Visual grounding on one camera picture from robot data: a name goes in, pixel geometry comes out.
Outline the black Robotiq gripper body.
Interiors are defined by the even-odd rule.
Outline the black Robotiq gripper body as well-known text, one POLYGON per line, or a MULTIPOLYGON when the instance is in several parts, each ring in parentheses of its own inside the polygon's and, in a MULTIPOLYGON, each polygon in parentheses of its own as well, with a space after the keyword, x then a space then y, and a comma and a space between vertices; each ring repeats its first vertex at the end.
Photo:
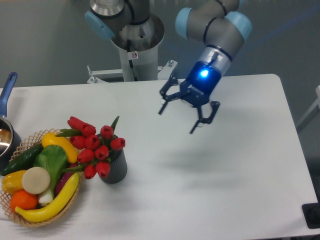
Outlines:
POLYGON ((207 104, 221 77, 219 70, 197 61, 187 78, 180 84, 181 99, 194 107, 207 104))

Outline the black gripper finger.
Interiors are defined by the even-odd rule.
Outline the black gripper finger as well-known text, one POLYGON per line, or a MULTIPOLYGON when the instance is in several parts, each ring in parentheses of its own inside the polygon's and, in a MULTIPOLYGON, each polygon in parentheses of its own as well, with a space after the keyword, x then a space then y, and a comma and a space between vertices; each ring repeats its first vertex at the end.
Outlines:
POLYGON ((202 106, 199 105, 196 107, 197 109, 197 115, 198 119, 193 125, 192 129, 190 130, 190 134, 193 134, 193 132, 196 130, 196 128, 199 126, 199 124, 211 124, 219 107, 220 107, 220 102, 219 101, 211 101, 209 103, 209 106, 211 107, 211 113, 208 117, 203 117, 203 112, 202 112, 202 106))
POLYGON ((177 99, 180 99, 182 96, 182 93, 180 91, 177 91, 172 94, 167 94, 168 90, 173 87, 178 85, 178 79, 171 75, 167 82, 163 85, 163 87, 160 89, 159 94, 162 96, 162 99, 164 100, 164 103, 162 104, 161 109, 159 110, 158 114, 161 115, 165 108, 167 107, 168 103, 171 101, 175 101, 177 99))

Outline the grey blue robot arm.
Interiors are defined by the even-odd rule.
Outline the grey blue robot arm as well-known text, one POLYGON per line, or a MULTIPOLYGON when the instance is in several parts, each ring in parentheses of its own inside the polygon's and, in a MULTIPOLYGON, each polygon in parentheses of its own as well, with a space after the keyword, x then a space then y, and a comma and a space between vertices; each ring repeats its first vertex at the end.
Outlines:
MULTIPOLYGON (((151 13, 148 0, 92 0, 84 17, 102 39, 119 51, 126 82, 157 80, 158 47, 165 35, 164 24, 151 13)), ((175 19, 175 31, 187 40, 201 42, 205 49, 179 84, 169 76, 160 89, 167 105, 182 100, 197 110, 197 124, 210 124, 220 106, 210 96, 252 31, 251 21, 238 12, 240 0, 208 0, 198 8, 185 7, 175 19)))

